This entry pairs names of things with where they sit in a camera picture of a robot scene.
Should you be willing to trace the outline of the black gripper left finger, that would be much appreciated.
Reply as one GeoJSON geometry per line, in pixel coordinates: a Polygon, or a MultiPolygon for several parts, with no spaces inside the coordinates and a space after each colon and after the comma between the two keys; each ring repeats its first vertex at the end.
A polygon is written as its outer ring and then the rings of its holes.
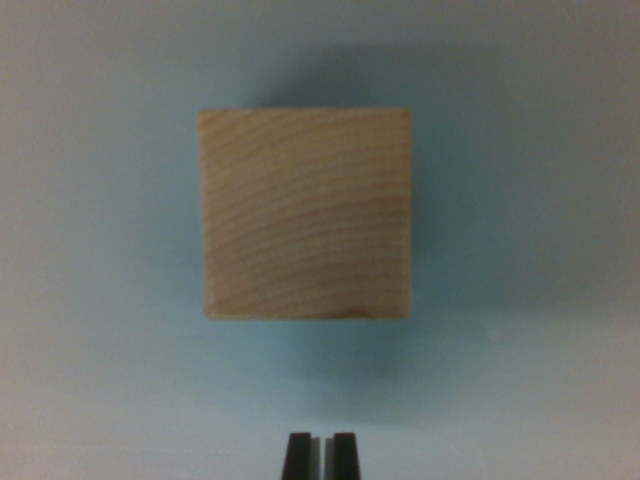
{"type": "Polygon", "coordinates": [[[320,478],[320,439],[310,432],[289,435],[282,480],[315,480],[320,478]]]}

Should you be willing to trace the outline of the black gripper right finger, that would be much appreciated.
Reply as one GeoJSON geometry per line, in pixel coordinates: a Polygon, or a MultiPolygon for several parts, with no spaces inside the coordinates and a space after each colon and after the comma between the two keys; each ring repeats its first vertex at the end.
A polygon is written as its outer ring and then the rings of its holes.
{"type": "Polygon", "coordinates": [[[353,432],[339,432],[325,440],[325,480],[361,480],[357,437],[353,432]]]}

